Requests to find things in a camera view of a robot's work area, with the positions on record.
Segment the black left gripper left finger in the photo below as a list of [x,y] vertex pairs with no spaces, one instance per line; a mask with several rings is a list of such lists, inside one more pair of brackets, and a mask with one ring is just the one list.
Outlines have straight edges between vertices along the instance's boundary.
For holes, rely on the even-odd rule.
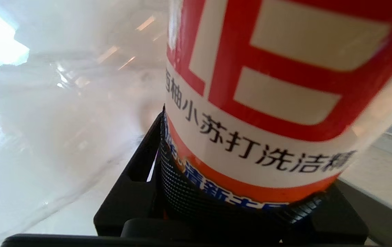
[[163,110],[96,212],[99,236],[215,237],[232,233],[238,210],[203,195],[172,164]]

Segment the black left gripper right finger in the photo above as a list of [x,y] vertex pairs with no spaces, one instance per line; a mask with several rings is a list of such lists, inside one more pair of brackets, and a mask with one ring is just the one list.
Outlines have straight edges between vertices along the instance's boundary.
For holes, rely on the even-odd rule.
[[285,246],[362,246],[369,235],[366,223],[335,185],[290,204],[285,214],[290,218],[279,240]]

